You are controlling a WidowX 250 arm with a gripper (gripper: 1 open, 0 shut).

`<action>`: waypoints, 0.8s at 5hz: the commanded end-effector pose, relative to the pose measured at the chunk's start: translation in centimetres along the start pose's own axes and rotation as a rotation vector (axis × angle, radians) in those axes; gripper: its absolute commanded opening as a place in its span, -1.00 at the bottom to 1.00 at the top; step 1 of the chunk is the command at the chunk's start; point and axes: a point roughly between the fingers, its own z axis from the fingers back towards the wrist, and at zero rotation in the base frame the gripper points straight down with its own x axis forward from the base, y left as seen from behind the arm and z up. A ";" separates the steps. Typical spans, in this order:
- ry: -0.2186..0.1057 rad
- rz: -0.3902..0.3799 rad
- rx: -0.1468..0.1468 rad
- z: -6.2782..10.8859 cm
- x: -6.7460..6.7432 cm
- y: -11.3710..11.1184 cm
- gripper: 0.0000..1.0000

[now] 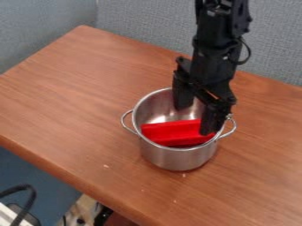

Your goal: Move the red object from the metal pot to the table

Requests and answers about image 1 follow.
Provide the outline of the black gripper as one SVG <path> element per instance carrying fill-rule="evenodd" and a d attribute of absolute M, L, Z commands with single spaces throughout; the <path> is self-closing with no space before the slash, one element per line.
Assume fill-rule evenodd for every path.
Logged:
<path fill-rule="evenodd" d="M 189 108 L 198 98 L 206 104 L 199 133 L 217 133 L 237 104 L 230 81 L 237 69 L 237 41 L 221 47 L 194 43 L 193 58 L 179 56 L 174 71 L 173 97 L 177 110 Z"/>

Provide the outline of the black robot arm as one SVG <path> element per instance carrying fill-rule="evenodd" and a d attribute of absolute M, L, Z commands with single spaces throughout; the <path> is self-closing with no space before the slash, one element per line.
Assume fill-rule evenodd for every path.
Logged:
<path fill-rule="evenodd" d="M 230 81 L 248 62 L 241 52 L 250 50 L 244 35 L 253 18 L 249 0 L 195 0 L 195 12 L 194 54 L 177 58 L 173 96 L 178 110 L 194 100 L 205 104 L 199 133 L 207 135 L 221 130 L 237 104 Z"/>

